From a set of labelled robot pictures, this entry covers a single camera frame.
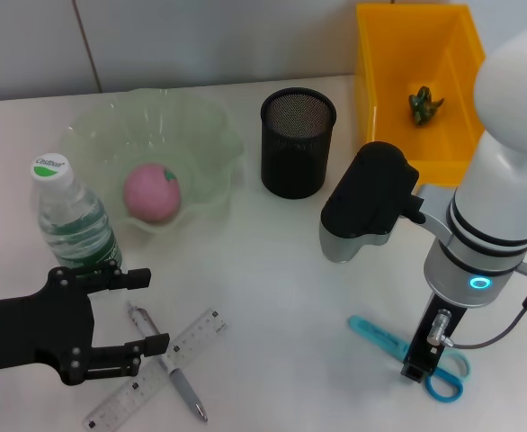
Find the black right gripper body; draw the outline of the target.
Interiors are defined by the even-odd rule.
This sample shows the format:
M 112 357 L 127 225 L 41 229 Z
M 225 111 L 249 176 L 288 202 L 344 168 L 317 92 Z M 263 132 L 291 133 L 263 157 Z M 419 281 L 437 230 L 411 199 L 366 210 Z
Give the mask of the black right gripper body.
M 459 325 L 467 309 L 445 301 L 438 294 L 432 293 L 424 311 L 410 347 L 425 349 L 439 347 L 442 336 L 450 337 Z

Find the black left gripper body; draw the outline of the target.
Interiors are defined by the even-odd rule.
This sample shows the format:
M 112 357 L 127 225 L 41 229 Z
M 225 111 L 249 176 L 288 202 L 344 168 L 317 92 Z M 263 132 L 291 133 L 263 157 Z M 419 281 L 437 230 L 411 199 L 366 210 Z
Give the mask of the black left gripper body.
M 36 293 L 0 300 L 0 370 L 42 364 L 68 386 L 87 379 L 94 315 L 77 271 L 57 267 Z

